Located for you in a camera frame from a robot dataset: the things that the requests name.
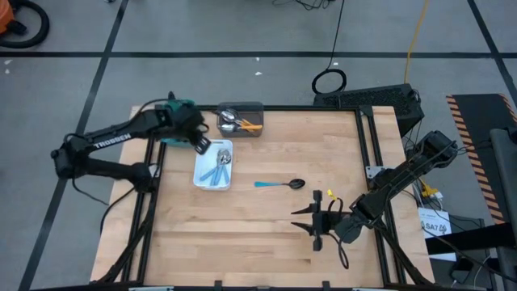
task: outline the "gray container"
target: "gray container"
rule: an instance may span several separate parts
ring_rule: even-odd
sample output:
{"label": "gray container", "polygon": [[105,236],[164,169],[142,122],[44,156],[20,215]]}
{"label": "gray container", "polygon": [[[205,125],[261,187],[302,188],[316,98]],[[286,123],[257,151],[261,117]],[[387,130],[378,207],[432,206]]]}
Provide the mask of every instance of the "gray container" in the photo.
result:
{"label": "gray container", "polygon": [[[264,106],[260,102],[223,102],[217,105],[217,111],[222,112],[229,109],[233,113],[237,113],[239,119],[245,119],[254,125],[264,126]],[[217,117],[217,128],[223,137],[260,137],[262,129],[257,129],[252,132],[247,130],[234,131],[227,133],[221,130],[222,124],[228,124],[221,116]]]}

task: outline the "white tray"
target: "white tray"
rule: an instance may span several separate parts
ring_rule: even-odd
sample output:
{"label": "white tray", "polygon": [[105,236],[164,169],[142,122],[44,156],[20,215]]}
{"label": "white tray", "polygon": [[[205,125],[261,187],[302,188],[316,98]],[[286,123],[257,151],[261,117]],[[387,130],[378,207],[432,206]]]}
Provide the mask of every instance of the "white tray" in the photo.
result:
{"label": "white tray", "polygon": [[[229,140],[211,140],[212,144],[208,148],[207,152],[203,155],[197,154],[195,156],[195,168],[194,168],[194,185],[209,191],[224,191],[229,189],[229,185],[232,182],[232,164],[233,164],[233,143]],[[221,176],[219,184],[217,186],[210,186],[211,179],[208,178],[205,181],[201,181],[200,178],[208,173],[217,165],[217,152],[219,150],[228,150],[232,155],[232,161],[226,164],[226,170],[228,171],[229,180],[226,183],[225,178]]]}

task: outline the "metal spoon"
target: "metal spoon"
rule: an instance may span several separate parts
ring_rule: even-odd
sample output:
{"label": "metal spoon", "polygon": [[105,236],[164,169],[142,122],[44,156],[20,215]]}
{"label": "metal spoon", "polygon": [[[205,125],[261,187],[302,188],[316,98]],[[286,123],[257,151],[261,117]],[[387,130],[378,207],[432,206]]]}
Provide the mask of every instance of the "metal spoon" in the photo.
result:
{"label": "metal spoon", "polygon": [[213,175],[212,178],[214,179],[217,174],[217,171],[219,170],[219,166],[231,161],[231,154],[229,153],[228,150],[219,150],[219,151],[217,151],[216,161],[217,161],[217,165],[213,169],[211,169],[209,172],[202,175],[200,178],[200,181],[205,181],[211,175]]}
{"label": "metal spoon", "polygon": [[226,183],[229,182],[228,171],[226,170],[226,164],[228,164],[232,160],[232,155],[228,150],[219,150],[221,155],[217,155],[217,170],[216,174],[213,176],[212,186],[219,185],[219,181],[221,180],[221,174],[225,175]]}
{"label": "metal spoon", "polygon": [[228,122],[230,124],[232,124],[232,123],[241,124],[242,123],[242,121],[240,121],[237,118],[237,114],[231,112],[230,109],[221,111],[221,113],[219,113],[219,115],[221,115],[223,120],[225,120],[226,122]]}
{"label": "metal spoon", "polygon": [[289,186],[291,189],[297,190],[305,186],[303,179],[292,179],[289,183],[268,183],[268,182],[255,182],[255,187],[268,187],[268,186]]}
{"label": "metal spoon", "polygon": [[232,133],[239,129],[244,129],[247,131],[251,130],[259,130],[262,129],[262,125],[238,125],[238,124],[221,124],[219,128],[225,133]]}

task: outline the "vacuum hose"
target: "vacuum hose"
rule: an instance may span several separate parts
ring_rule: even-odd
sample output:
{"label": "vacuum hose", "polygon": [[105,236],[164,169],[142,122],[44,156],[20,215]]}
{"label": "vacuum hose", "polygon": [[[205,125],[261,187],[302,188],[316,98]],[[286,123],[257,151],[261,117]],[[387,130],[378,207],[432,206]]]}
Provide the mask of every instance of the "vacuum hose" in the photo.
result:
{"label": "vacuum hose", "polygon": [[[2,6],[2,1],[0,0],[0,8],[4,8]],[[29,40],[21,40],[21,41],[8,41],[8,40],[1,40],[0,39],[0,47],[5,48],[11,48],[11,49],[26,49],[30,48],[31,46],[35,46],[39,43],[41,43],[48,35],[48,30],[50,28],[50,21],[48,20],[47,13],[41,8],[39,5],[35,4],[34,2],[30,2],[28,0],[22,0],[15,3],[16,6],[24,6],[27,8],[30,8],[34,10],[41,18],[41,27],[38,33],[36,33],[35,36],[33,36]],[[4,16],[5,11],[0,11],[0,16]]]}

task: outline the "plastic tray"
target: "plastic tray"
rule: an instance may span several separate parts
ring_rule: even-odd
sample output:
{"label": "plastic tray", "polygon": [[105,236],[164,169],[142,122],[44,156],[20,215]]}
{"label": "plastic tray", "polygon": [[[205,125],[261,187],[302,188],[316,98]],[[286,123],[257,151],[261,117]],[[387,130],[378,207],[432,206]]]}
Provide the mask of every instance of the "plastic tray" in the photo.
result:
{"label": "plastic tray", "polygon": [[[209,191],[228,190],[229,185],[232,183],[233,143],[229,140],[211,140],[211,142],[212,144],[206,153],[203,155],[197,154],[195,156],[194,185]],[[205,181],[201,181],[200,178],[217,165],[216,158],[219,150],[228,150],[232,155],[232,161],[226,164],[229,181],[226,183],[225,178],[221,176],[221,180],[219,180],[219,184],[217,186],[210,186],[210,178]]]}
{"label": "plastic tray", "polygon": [[[233,109],[240,118],[246,119],[252,124],[264,126],[264,106],[260,102],[223,102],[217,105],[217,111],[221,112],[225,109]],[[221,124],[226,124],[222,117],[217,117],[217,128]],[[238,130],[233,133],[227,133],[219,129],[223,137],[260,137],[263,129],[249,132],[247,130]]]}

